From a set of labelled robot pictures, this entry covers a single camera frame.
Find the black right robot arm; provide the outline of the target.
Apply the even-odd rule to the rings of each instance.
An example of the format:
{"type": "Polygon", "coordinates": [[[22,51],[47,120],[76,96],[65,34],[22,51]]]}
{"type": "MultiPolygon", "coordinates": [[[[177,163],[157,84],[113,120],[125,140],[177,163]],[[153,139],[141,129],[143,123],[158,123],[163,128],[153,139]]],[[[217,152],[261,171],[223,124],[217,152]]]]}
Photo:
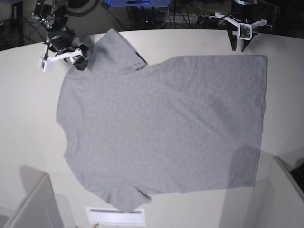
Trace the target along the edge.
{"type": "Polygon", "coordinates": [[[47,4],[38,0],[32,19],[47,32],[45,53],[39,58],[38,67],[44,72],[50,71],[55,62],[64,60],[77,70],[83,71],[88,65],[89,47],[75,42],[75,32],[67,26],[67,0],[53,0],[47,4]]]}

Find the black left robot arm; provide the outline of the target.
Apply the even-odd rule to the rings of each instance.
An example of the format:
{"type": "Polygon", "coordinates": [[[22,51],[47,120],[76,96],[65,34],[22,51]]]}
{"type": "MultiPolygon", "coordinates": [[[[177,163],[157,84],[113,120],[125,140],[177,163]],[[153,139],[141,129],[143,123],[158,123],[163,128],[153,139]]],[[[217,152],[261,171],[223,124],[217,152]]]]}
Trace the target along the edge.
{"type": "Polygon", "coordinates": [[[238,45],[238,41],[241,42],[241,51],[249,45],[251,39],[254,37],[253,24],[255,21],[253,19],[255,1],[254,0],[233,0],[231,3],[231,13],[228,20],[236,22],[232,24],[236,29],[233,28],[227,30],[229,41],[231,44],[232,51],[235,51],[238,45]]]}

